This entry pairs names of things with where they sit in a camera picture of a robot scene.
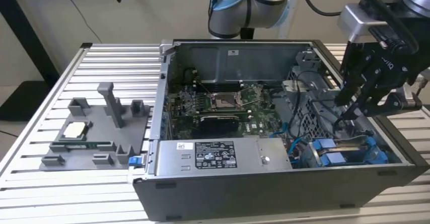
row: robotic arm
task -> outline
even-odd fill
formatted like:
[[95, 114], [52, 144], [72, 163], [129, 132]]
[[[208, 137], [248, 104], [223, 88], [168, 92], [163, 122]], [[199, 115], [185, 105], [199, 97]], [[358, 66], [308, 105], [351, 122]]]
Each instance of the robotic arm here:
[[[338, 25], [348, 36], [335, 98], [338, 106], [348, 106], [340, 120], [419, 110], [408, 85], [430, 66], [430, 0], [362, 0], [342, 13], [323, 13], [306, 2], [320, 15], [340, 15]], [[252, 34], [254, 28], [276, 26], [287, 11], [287, 0], [211, 0], [208, 31], [215, 38], [252, 39], [250, 28]]]
[[286, 15], [287, 0], [211, 0], [208, 32], [219, 39], [252, 39], [254, 28], [276, 26]]
[[362, 113], [394, 115], [420, 109], [407, 84], [414, 84], [430, 66], [428, 17], [430, 0], [362, 0], [346, 5], [338, 25], [350, 41], [335, 103], [348, 105], [356, 98], [343, 120], [354, 120]]

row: metal slot rail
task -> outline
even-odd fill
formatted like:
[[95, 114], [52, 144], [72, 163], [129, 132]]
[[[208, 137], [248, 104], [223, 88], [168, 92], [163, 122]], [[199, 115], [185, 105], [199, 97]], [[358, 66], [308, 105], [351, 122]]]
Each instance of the metal slot rail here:
[[[340, 61], [344, 44], [328, 44]], [[68, 116], [72, 97], [87, 97], [101, 105], [99, 82], [115, 82], [121, 103], [155, 102], [157, 45], [95, 44], [80, 49], [33, 119], [0, 162], [0, 223], [152, 223], [128, 184], [128, 170], [40, 172]], [[391, 121], [430, 162], [430, 113], [392, 116]], [[191, 221], [188, 223], [430, 223], [430, 172], [407, 186], [390, 188], [360, 209]]]

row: floor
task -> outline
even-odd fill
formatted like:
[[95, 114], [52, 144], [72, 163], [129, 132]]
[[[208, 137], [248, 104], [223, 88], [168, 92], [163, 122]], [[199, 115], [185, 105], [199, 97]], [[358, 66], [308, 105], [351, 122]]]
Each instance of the floor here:
[[[17, 86], [0, 86], [0, 105], [8, 99], [16, 87]], [[8, 133], [12, 133], [14, 135], [20, 135], [25, 125], [26, 125], [26, 122], [0, 121], [0, 130]], [[0, 160], [5, 156], [14, 140], [16, 140], [16, 137], [9, 136], [0, 132]]]

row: blue cable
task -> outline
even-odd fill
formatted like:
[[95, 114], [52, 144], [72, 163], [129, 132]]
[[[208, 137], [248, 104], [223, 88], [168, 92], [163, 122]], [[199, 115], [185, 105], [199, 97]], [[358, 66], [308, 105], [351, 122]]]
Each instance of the blue cable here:
[[283, 122], [282, 123], [282, 131], [280, 132], [274, 132], [268, 137], [274, 138], [275, 135], [283, 134], [283, 133], [286, 133], [286, 131], [287, 131], [287, 123]]
[[302, 138], [299, 137], [295, 141], [292, 141], [292, 144], [291, 144], [291, 147], [290, 147], [290, 150], [288, 150], [288, 155], [292, 153], [292, 150], [294, 150], [294, 147], [296, 145], [296, 143], [302, 140]]

